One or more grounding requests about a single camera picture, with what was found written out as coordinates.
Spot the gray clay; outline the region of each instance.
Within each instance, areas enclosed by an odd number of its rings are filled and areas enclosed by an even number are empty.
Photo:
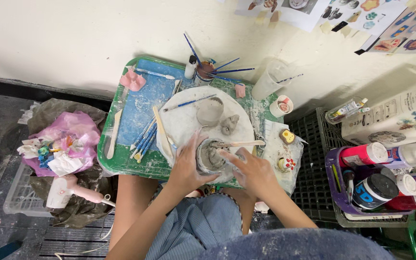
[[[201,170],[205,168],[211,172],[218,172],[225,166],[226,161],[222,156],[218,155],[216,147],[213,146],[215,143],[220,143],[220,140],[209,140],[200,145],[201,149],[199,150],[197,159],[201,160],[201,163],[199,163],[199,165],[201,165]],[[223,150],[230,152],[229,148],[223,148]]]
[[[208,127],[217,126],[224,112],[224,104],[219,97],[210,97],[200,102],[197,120]]]
[[[237,126],[237,122],[239,121],[240,116],[239,115],[233,115],[231,117],[228,117],[224,119],[221,122],[221,133],[225,136],[229,136],[234,132],[235,127]]]

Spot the pink hair dryer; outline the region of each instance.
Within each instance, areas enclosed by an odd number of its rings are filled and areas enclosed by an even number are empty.
[[[52,181],[51,189],[49,190],[48,200],[46,202],[46,209],[50,212],[59,214],[66,207],[70,197],[73,194],[85,198],[94,203],[105,203],[115,207],[115,203],[109,201],[110,195],[106,198],[100,193],[84,187],[79,186],[76,182],[78,178],[73,174],[64,176],[55,176]]]

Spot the sticker sheet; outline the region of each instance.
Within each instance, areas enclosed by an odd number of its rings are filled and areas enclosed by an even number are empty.
[[[318,24],[347,22],[350,28],[380,35],[406,9],[407,0],[331,0]]]
[[[363,47],[367,46],[372,46],[371,52],[416,53],[416,7],[406,9],[379,39],[368,39]]]
[[[280,20],[311,32],[327,5],[328,0],[239,0],[235,14]]]

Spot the white plastic basket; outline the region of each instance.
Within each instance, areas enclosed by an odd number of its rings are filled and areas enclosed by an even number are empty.
[[[23,213],[27,216],[52,217],[46,210],[44,200],[38,198],[29,180],[32,169],[25,163],[20,163],[9,193],[3,205],[6,214]]]

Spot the person's right hand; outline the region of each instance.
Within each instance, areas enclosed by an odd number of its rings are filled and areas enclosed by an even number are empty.
[[[256,197],[263,199],[266,192],[280,188],[268,160],[250,154],[243,147],[235,153],[238,156],[222,149],[217,149],[216,151],[240,170],[240,172],[233,171],[235,178],[237,178],[242,187],[253,192]]]

